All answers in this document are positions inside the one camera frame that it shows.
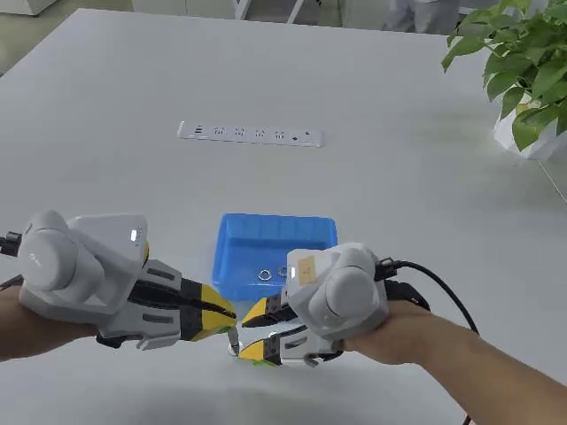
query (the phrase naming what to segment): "person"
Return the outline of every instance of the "person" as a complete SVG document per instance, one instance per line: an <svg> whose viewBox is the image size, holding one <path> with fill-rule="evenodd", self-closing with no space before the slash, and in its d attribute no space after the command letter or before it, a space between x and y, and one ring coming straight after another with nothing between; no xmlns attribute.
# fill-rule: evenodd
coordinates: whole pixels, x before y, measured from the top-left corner
<svg viewBox="0 0 567 425"><path fill-rule="evenodd" d="M19 304L19 288L0 292L0 360L48 352L96 330L44 319ZM511 358L472 331L407 301L390 303L377 330L346 349L388 365L415 363L431 374L477 425L567 423L567 388Z"/></svg>
<svg viewBox="0 0 567 425"><path fill-rule="evenodd" d="M459 20L459 0L390 0L383 29L450 35Z"/></svg>

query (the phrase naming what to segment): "white flower pot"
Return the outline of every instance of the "white flower pot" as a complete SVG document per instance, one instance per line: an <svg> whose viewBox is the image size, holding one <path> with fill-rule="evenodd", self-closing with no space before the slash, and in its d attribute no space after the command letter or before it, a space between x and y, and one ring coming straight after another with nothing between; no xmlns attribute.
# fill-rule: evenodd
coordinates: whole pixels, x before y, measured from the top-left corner
<svg viewBox="0 0 567 425"><path fill-rule="evenodd" d="M557 127L557 120L555 120L541 131L540 138L538 140L523 151L520 151L517 148L516 142L514 142L514 136L512 135L512 122L514 122L515 119L516 110L512 111L508 117L504 118L504 120L497 120L496 125L494 126L494 139L496 139L505 149L514 151L524 158L545 161L549 159L554 152L567 145L567 131L560 134L559 137L555 135Z"/></svg>

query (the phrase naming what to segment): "power cord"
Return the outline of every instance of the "power cord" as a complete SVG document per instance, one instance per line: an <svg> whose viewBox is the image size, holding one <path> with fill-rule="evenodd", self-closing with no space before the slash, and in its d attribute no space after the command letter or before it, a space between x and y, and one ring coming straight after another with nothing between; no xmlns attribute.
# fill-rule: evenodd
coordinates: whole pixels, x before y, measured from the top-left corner
<svg viewBox="0 0 567 425"><path fill-rule="evenodd" d="M378 264L376 266L376 273L375 273L374 280L378 281L378 280L387 279L389 277L393 277L397 274L397 271L401 268L412 268L414 270L417 270L418 272L425 274L430 279L432 279L435 283L437 283L441 287L441 289L443 291L445 291L446 294L451 298L451 300L455 303L457 308L461 311L465 320L469 324L470 330L472 330L477 335L480 335L480 333L478 332L477 325L476 325L475 321L472 320L472 317L470 316L470 313L467 310L467 307L464 306L462 301L456 296L456 294L453 292L453 290L451 290L449 285L447 285L443 281L443 279L441 279L439 276L434 274L429 268L424 267L424 266L417 264L417 263L412 263L411 261L399 261L399 260L393 260L393 259L383 259L380 262L378 262ZM469 425L469 424L470 424L470 416L467 415L467 417L464 419L464 422L462 423L462 425Z"/></svg>

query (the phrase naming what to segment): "electrical outlet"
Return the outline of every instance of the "electrical outlet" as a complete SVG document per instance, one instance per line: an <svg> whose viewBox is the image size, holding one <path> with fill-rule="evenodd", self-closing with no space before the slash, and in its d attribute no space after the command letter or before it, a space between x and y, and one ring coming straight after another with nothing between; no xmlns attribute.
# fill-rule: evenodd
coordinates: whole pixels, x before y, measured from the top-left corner
<svg viewBox="0 0 567 425"><path fill-rule="evenodd" d="M183 121L177 135L183 139L214 140L291 146L321 147L321 130L290 130L274 127L207 126Z"/></svg>

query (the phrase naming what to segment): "green plant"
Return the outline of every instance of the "green plant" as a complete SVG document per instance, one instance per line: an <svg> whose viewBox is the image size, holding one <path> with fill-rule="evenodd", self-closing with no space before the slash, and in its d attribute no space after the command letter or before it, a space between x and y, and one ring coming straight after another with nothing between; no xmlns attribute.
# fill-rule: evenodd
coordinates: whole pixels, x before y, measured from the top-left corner
<svg viewBox="0 0 567 425"><path fill-rule="evenodd" d="M516 109L512 134L519 150L538 140L557 120L556 134L567 130L567 0L549 0L543 12L526 18L530 0L502 0L468 15L447 38L453 47L443 59L445 71L457 56L483 48L492 51L485 66L485 87L492 102L502 97L501 119ZM474 35L454 43L463 26L476 24ZM529 97L523 102L524 95Z"/></svg>

